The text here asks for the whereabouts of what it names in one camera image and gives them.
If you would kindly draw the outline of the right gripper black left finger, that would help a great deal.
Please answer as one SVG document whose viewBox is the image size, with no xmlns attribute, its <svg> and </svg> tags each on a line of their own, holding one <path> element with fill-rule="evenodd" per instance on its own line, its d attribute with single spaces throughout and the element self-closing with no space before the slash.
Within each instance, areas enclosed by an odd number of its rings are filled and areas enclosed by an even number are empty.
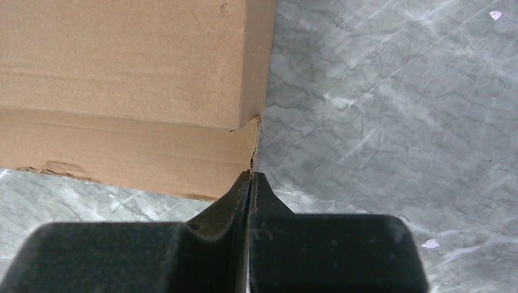
<svg viewBox="0 0 518 293">
<path fill-rule="evenodd" d="M 250 172 L 187 222 L 54 222 L 24 242 L 2 292 L 245 292 Z"/>
</svg>

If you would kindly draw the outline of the brown cardboard box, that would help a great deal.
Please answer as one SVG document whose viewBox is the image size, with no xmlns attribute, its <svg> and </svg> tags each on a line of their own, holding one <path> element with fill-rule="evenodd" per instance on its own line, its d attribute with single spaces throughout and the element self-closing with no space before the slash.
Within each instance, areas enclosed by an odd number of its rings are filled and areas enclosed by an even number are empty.
<svg viewBox="0 0 518 293">
<path fill-rule="evenodd" d="M 215 200 L 252 176 L 275 1 L 2 1 L 1 167 Z"/>
</svg>

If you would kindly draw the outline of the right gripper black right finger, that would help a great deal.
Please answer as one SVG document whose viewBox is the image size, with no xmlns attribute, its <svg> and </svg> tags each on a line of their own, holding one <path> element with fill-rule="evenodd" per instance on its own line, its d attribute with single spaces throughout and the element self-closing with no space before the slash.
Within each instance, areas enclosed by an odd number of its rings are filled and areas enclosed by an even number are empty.
<svg viewBox="0 0 518 293">
<path fill-rule="evenodd" d="M 383 214 L 297 214 L 256 173 L 250 190 L 252 292 L 427 292 L 409 228 Z"/>
</svg>

